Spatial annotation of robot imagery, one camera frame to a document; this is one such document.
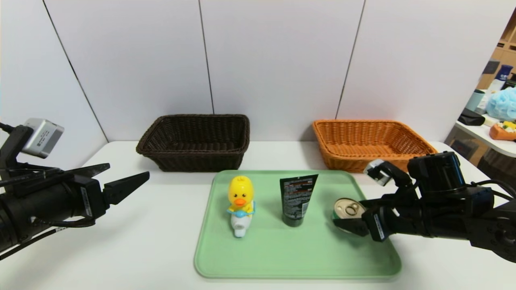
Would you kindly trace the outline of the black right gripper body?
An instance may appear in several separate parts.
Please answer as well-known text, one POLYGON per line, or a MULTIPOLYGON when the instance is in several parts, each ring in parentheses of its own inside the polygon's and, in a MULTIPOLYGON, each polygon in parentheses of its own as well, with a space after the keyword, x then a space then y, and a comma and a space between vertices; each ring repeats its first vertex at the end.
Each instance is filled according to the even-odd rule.
POLYGON ((378 212, 365 212, 362 220, 367 224, 369 234, 376 242, 385 242, 393 234, 424 236, 424 226, 420 219, 397 215, 394 208, 381 200, 378 212))

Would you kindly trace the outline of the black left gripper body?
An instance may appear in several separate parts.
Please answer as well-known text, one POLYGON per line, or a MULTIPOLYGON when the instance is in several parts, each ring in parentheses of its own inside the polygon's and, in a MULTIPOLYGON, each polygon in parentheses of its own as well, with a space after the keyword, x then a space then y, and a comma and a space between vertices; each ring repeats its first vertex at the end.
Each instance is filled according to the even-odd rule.
POLYGON ((84 176, 73 176, 14 198, 14 228, 18 235, 37 235, 51 227, 93 226, 105 213, 101 185, 84 176))

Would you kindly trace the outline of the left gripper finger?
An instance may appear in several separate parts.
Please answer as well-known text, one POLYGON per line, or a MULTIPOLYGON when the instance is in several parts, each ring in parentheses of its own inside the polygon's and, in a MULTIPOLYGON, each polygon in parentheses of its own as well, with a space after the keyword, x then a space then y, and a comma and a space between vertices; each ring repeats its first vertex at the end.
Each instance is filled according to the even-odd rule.
POLYGON ((105 172, 110 169, 109 163, 96 164, 92 166, 86 166, 81 168, 76 168, 72 170, 66 171, 67 178, 72 178, 73 176, 84 176, 87 178, 92 178, 97 176, 98 174, 105 172))
POLYGON ((150 178, 150 172, 143 172, 104 184, 102 195, 107 205, 118 205, 150 178))

